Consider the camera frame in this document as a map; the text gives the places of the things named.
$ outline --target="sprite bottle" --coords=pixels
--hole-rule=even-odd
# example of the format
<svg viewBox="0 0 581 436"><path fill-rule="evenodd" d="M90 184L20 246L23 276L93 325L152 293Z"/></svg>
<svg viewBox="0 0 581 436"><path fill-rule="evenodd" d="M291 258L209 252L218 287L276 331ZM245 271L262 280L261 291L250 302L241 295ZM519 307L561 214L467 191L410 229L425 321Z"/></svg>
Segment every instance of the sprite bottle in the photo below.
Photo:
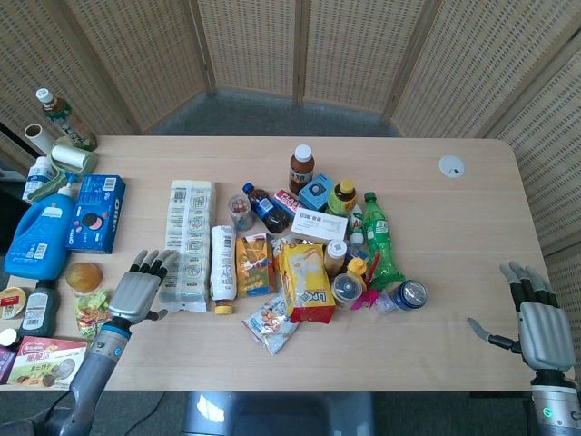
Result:
<svg viewBox="0 0 581 436"><path fill-rule="evenodd" d="M393 258L388 220L377 204L375 193L365 194L363 232L365 233L369 254L371 255L369 267L373 264L377 253L379 253L379 263L373 274L370 287L381 291L390 283L405 280L405 277L399 272L398 266Z"/></svg>

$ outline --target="wooden table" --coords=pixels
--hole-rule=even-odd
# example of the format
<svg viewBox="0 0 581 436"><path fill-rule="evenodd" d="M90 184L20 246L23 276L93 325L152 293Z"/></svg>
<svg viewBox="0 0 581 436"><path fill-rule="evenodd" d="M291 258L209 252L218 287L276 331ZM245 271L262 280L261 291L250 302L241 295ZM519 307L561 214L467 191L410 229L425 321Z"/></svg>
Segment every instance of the wooden table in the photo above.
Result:
<svg viewBox="0 0 581 436"><path fill-rule="evenodd" d="M127 183L112 255L70 255L100 263L114 289L143 248L163 248L170 184L216 182L217 223L230 223L228 198L253 182L286 188L297 144L310 144L315 173L351 177L361 199L375 191L386 211L400 269L428 286L426 307L377 316L337 312L329 325L304 322L276 356L241 324L269 297L237 300L236 313L180 312L133 327L110 390L227 391L521 391L534 374L521 359L487 345L472 316L515 338L509 289L498 271L516 260L546 273L515 157L505 143L472 139L146 137L100 138L96 173ZM466 174L448 179L444 154ZM256 231L263 231L257 223ZM10 285L34 282L12 278ZM74 296L59 282L56 335L79 337ZM1 322L0 328L18 322ZM14 389L4 386L2 389Z"/></svg>

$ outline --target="lays chip bag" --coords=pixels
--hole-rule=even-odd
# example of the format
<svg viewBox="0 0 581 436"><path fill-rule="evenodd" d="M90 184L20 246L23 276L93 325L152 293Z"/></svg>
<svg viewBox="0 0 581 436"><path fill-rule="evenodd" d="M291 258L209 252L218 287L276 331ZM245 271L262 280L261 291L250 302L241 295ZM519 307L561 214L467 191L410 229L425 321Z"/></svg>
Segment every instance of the lays chip bag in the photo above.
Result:
<svg viewBox="0 0 581 436"><path fill-rule="evenodd" d="M285 244L280 268L290 321L329 323L335 312L335 300L323 264L322 245Z"/></svg>

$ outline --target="blue can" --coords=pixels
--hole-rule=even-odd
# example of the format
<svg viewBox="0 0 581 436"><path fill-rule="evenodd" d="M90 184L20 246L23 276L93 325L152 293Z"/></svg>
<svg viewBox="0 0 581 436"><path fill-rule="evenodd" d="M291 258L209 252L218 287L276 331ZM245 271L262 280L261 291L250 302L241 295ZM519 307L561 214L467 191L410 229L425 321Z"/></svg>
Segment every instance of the blue can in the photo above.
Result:
<svg viewBox="0 0 581 436"><path fill-rule="evenodd" d="M390 292L390 296L402 311L412 311L426 304L428 289L416 280L407 280Z"/></svg>

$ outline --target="lint roller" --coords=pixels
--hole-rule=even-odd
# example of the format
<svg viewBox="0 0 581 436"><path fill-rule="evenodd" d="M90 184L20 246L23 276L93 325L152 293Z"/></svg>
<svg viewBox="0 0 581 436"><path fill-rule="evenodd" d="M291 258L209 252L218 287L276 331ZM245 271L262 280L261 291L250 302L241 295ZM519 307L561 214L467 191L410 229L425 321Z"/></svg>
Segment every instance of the lint roller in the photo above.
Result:
<svg viewBox="0 0 581 436"><path fill-rule="evenodd" d="M71 145L55 144L50 154L51 164L56 170L56 177L28 194L28 200L37 202L67 184L67 180L92 173L97 166L97 155Z"/></svg>

